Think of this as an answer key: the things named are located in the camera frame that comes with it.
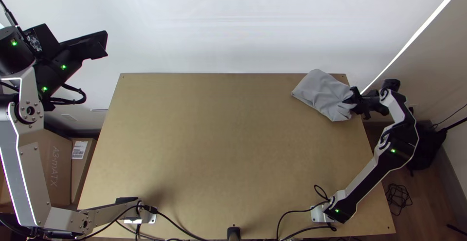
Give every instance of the wooden table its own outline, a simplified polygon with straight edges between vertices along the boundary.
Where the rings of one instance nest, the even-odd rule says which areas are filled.
[[[79,208],[138,196],[189,231],[225,239],[272,239],[280,216],[344,189],[372,158],[362,121],[333,123],[290,92],[304,74],[122,74],[102,128]],[[345,75],[334,77],[348,83]],[[287,215],[280,236],[315,226]],[[298,237],[394,233],[379,184],[346,224]],[[142,226],[188,239],[158,217]],[[101,237],[128,237],[118,225]]]

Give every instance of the cardboard box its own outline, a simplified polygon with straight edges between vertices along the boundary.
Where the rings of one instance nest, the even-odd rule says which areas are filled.
[[[19,145],[38,142],[40,159],[44,170],[45,181],[52,206],[67,207],[71,200],[71,165],[72,141],[51,131],[40,130],[24,135]],[[0,208],[10,212],[10,193],[2,171],[2,191],[0,193]]]
[[[78,205],[97,141],[92,138],[73,138],[72,205]]]

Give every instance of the gray cloth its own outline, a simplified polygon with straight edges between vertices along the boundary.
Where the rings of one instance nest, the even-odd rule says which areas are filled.
[[[352,96],[350,87],[319,69],[310,71],[292,91],[292,96],[321,112],[331,121],[350,119],[350,109],[356,106],[342,103]]]

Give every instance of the white wall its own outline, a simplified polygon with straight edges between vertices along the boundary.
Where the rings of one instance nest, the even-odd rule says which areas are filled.
[[[418,120],[440,122],[467,103],[467,0],[451,0],[420,36],[371,86],[401,80],[400,93],[416,104]],[[439,125],[467,116],[467,108]],[[467,194],[467,123],[448,132],[444,149]]]
[[[105,114],[89,109],[109,106],[120,73],[321,68],[345,73],[363,88],[442,0],[3,1],[24,29],[47,23],[59,41],[108,31],[109,57],[85,61],[69,80],[87,92],[87,103],[47,115],[75,129],[95,129]]]

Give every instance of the barcode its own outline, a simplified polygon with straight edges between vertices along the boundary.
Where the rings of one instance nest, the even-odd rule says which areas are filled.
[[[72,158],[73,159],[83,159],[84,152],[83,151],[74,151],[72,153]]]

